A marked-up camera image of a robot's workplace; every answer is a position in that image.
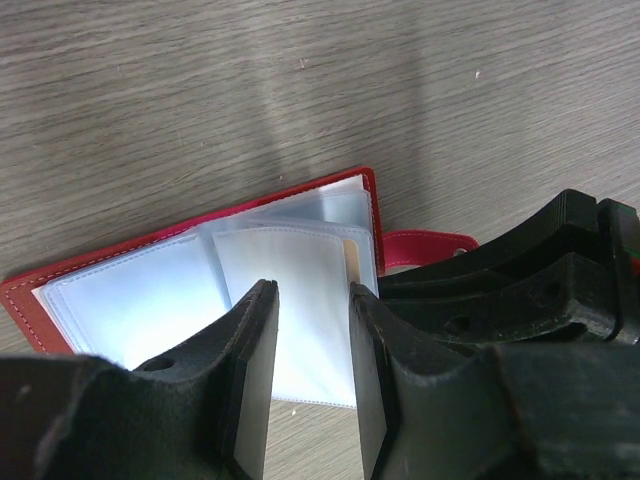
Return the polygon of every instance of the red leather edge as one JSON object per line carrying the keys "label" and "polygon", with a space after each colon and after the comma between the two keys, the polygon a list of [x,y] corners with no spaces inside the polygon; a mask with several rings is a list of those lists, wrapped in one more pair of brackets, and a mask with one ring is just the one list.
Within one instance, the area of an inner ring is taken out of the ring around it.
{"label": "red leather edge", "polygon": [[427,230],[398,230],[383,236],[385,270],[423,266],[453,257],[458,249],[474,250],[478,242],[466,235]]}
{"label": "red leather edge", "polygon": [[17,277],[8,279],[0,285],[0,292],[2,293],[0,295],[0,303],[2,303],[2,305],[7,309],[9,315],[11,315],[35,350],[51,353],[72,353],[71,348],[67,345],[47,313],[32,295],[31,291],[34,288],[44,285],[51,279],[88,265],[92,265],[108,258],[122,255],[123,253],[131,252],[160,240],[178,235],[179,233],[182,233],[200,223],[227,217],[251,208],[266,205],[275,200],[280,200],[298,193],[313,190],[357,175],[362,175],[364,187],[371,194],[376,266],[378,274],[381,275],[384,272],[385,261],[382,246],[382,225],[380,223],[380,211],[378,209],[375,174],[371,168],[357,167],[334,175],[329,175],[328,177],[319,178],[281,192],[273,193],[241,205],[236,205],[202,215],[200,217],[192,218],[142,237],[128,240],[111,247],[102,248],[94,252],[78,255],[62,262],[32,270]]}

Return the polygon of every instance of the hole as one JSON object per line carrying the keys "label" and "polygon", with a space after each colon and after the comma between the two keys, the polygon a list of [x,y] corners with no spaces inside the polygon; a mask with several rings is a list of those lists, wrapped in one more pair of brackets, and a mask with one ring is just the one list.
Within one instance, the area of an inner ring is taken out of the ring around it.
{"label": "hole", "polygon": [[560,282],[551,282],[542,289],[538,301],[541,305],[549,305],[557,300],[561,292],[562,285]]}
{"label": "hole", "polygon": [[471,319],[466,315],[460,315],[459,317],[449,320],[445,326],[444,331],[449,335],[461,335],[467,332],[471,328]]}
{"label": "hole", "polygon": [[142,367],[142,370],[145,372],[157,372],[158,370],[166,370],[167,368],[173,367],[175,362],[167,357],[158,357],[153,360],[149,360],[149,362]]}

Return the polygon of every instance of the red leather wallet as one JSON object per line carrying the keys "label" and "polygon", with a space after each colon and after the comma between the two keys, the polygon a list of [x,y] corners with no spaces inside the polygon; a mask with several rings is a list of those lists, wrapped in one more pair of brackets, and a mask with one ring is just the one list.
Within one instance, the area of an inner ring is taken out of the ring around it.
{"label": "red leather wallet", "polygon": [[8,279],[0,285],[0,302],[7,309],[18,327],[22,330],[33,348],[41,352],[72,353],[71,348],[42,308],[32,291],[48,281],[93,265],[103,260],[131,252],[151,245],[160,240],[178,235],[196,225],[210,220],[227,217],[251,208],[260,207],[273,201],[313,190],[347,178],[362,176],[364,188],[371,195],[373,215],[373,236],[375,261],[378,275],[383,275],[390,267],[400,265],[425,265],[450,258],[459,248],[472,250],[477,243],[470,237],[455,234],[443,234],[420,230],[391,232],[382,236],[380,212],[378,209],[376,181],[373,170],[368,167],[354,168],[345,172],[313,180],[281,192],[252,200],[241,205],[218,210],[200,217],[178,223],[142,237],[69,258],[46,267],[42,267],[17,277]]}

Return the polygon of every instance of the wood grain surface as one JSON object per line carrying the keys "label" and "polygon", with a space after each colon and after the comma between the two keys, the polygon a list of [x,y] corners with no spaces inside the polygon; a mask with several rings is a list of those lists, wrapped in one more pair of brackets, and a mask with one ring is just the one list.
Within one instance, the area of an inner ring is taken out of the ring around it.
{"label": "wood grain surface", "polygon": [[[1,273],[362,164],[386,229],[640,206],[639,47],[634,0],[7,0]],[[361,478],[356,425],[274,403],[266,478]]]}

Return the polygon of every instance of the wallet strap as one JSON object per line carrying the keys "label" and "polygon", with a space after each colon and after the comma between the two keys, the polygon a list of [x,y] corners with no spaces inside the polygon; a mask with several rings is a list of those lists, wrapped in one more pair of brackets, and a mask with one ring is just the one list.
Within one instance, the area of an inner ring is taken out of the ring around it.
{"label": "wallet strap", "polygon": [[467,235],[429,230],[396,230],[383,235],[385,270],[422,267],[478,248]]}

